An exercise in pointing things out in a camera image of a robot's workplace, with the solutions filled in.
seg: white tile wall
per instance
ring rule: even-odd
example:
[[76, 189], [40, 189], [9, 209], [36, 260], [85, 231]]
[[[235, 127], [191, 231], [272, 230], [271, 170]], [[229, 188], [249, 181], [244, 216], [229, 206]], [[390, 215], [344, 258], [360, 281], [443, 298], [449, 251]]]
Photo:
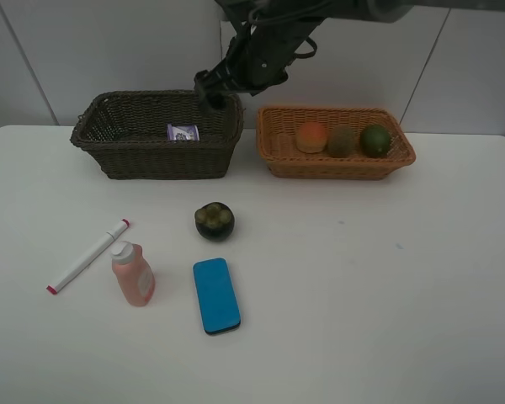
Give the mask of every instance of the white tile wall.
[[0, 127], [53, 125], [19, 49], [0, 15]]
[[505, 13], [451, 11], [402, 124], [505, 135]]
[[[447, 12], [415, 7], [394, 24], [327, 20], [311, 35], [316, 56], [295, 61], [288, 82], [242, 97], [247, 126], [254, 127], [265, 104], [381, 106], [400, 119]], [[234, 30], [229, 23], [221, 28], [226, 52]]]
[[62, 125], [103, 92], [192, 88], [221, 57], [211, 0], [1, 3]]

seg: dark brown wicker basket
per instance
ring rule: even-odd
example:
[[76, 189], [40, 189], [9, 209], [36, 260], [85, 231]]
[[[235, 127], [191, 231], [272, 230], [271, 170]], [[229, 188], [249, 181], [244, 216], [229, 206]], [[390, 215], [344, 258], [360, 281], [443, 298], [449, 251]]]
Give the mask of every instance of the dark brown wicker basket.
[[[197, 125], [199, 141], [169, 141], [167, 124]], [[71, 143], [112, 179], [224, 177], [243, 129], [238, 97], [202, 114], [192, 91], [120, 91], [99, 95], [80, 116]]]

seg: orange fruit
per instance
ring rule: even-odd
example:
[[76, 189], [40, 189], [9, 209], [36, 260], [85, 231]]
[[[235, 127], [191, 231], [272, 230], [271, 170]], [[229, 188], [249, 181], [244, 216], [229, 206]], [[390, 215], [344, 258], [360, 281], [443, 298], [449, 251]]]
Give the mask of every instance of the orange fruit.
[[319, 153], [326, 148], [327, 129], [318, 122], [306, 122], [295, 137], [297, 148], [304, 153]]

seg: soap bottle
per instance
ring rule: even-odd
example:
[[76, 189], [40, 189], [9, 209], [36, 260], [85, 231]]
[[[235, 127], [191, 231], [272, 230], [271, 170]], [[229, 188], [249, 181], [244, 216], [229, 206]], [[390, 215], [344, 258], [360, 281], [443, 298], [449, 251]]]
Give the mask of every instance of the soap bottle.
[[130, 242], [116, 242], [110, 249], [112, 270], [121, 291], [132, 306], [145, 306], [153, 296], [155, 278], [142, 257], [142, 247]]

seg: wicker basket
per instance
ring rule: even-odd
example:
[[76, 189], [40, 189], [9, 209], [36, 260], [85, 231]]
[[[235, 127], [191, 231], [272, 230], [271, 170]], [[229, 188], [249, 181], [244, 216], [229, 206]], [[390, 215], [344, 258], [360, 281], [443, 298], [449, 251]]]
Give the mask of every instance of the wicker basket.
[[[169, 141], [167, 124], [197, 125], [199, 141]], [[99, 95], [80, 117], [71, 142], [112, 179], [224, 177], [243, 127], [238, 97], [213, 114], [199, 111], [192, 91]]]
[[[380, 124], [391, 133], [391, 149], [383, 158], [368, 158], [359, 150], [346, 158], [332, 158], [325, 151], [305, 154], [295, 145], [295, 133], [305, 122], [320, 122], [329, 130], [349, 125], [356, 144], [365, 126]], [[271, 173], [282, 178], [382, 179], [415, 162], [415, 152], [401, 127], [383, 109], [262, 108], [258, 111], [257, 145]]]

